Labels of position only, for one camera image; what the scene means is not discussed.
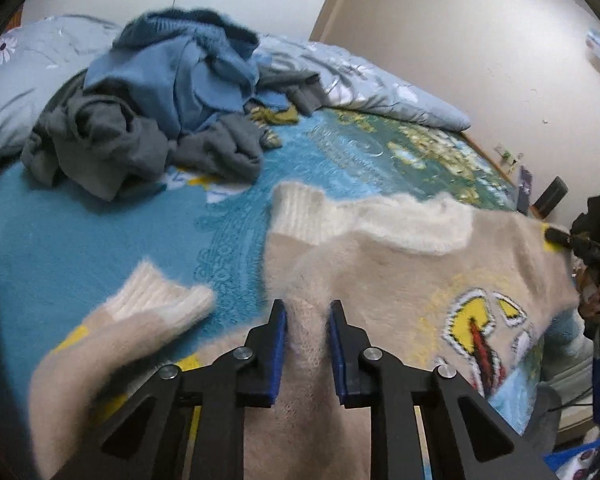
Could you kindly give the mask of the person's right hand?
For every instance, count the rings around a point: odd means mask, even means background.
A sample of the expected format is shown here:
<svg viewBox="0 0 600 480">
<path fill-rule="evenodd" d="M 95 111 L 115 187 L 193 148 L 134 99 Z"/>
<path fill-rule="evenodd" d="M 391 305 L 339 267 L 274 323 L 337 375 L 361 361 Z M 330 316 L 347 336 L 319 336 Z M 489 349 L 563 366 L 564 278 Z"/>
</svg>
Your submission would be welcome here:
<svg viewBox="0 0 600 480">
<path fill-rule="evenodd" d="M 600 324 L 600 284 L 596 285 L 588 268 L 577 272 L 577 290 L 580 294 L 578 312 L 585 321 Z"/>
</svg>

